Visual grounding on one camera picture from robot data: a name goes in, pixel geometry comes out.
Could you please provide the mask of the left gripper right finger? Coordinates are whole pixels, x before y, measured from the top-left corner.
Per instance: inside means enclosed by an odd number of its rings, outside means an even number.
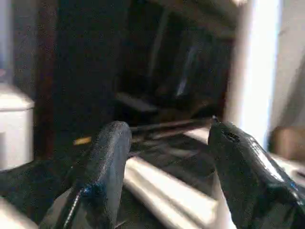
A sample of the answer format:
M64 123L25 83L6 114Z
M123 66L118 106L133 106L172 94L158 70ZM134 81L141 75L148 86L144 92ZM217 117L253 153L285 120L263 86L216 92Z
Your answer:
M215 118L208 146L238 229L305 227L304 188L251 135Z

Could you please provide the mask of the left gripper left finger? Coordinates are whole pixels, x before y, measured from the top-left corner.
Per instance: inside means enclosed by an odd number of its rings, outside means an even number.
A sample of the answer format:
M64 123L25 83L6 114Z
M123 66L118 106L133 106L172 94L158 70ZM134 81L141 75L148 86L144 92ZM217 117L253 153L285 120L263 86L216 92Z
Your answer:
M123 186L132 133L114 121L100 132L82 166L77 168L61 208L52 206L41 229L113 229Z

